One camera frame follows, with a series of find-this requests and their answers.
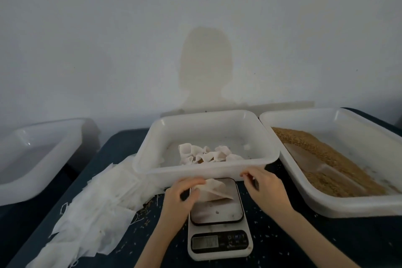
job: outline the white plastic tray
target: white plastic tray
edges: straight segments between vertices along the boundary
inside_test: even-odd
[[[19,128],[0,139],[0,206],[33,198],[81,145],[84,120]]]
[[[346,109],[311,108],[266,112],[271,127],[303,130],[352,160],[384,187],[402,190],[402,138]],[[305,202],[326,217],[402,215],[402,195],[338,198],[313,187],[277,137],[280,159]]]
[[[148,174],[160,187],[171,186],[185,176],[242,180],[239,174],[245,167],[265,166],[278,159],[275,138],[272,129],[266,130],[254,113],[245,110],[164,117],[149,129],[134,160],[134,168]],[[180,165],[178,145],[181,143],[208,146],[212,150],[226,145],[245,160]]]

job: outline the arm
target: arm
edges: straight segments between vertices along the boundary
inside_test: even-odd
[[[292,208],[283,183],[275,174],[249,167],[241,175],[255,203],[295,240],[318,268],[359,267]],[[258,181],[258,190],[252,184],[253,177]]]
[[[158,224],[134,268],[160,267],[170,242],[185,223],[200,192],[195,189],[185,201],[180,199],[180,194],[197,184],[205,184],[205,180],[203,178],[183,178],[165,191]]]

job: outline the scale display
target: scale display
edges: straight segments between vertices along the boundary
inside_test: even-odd
[[[217,248],[219,246],[218,236],[201,236],[193,237],[193,249],[207,249],[207,248]]]

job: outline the pile of white bags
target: pile of white bags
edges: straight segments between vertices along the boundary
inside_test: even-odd
[[[116,248],[136,212],[154,195],[163,194],[134,171],[133,159],[110,164],[63,206],[64,214],[52,231],[57,234],[27,268],[67,268],[81,256],[108,255]]]

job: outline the fingers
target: fingers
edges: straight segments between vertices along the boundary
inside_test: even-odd
[[[262,169],[260,167],[250,166],[243,170],[240,173],[240,176],[243,176],[244,174],[250,174],[257,179],[258,182],[263,182],[264,174],[262,173]]]
[[[176,182],[172,188],[174,188],[179,193],[196,186],[197,184],[205,184],[205,179],[202,177],[185,178],[181,181]]]
[[[244,178],[244,185],[245,185],[247,191],[249,192],[251,198],[253,198],[254,194],[257,193],[257,190],[254,188],[249,175],[243,174],[243,178]]]
[[[199,189],[192,189],[190,196],[184,201],[186,207],[191,210],[193,205],[197,202],[198,198],[200,197],[200,190]]]

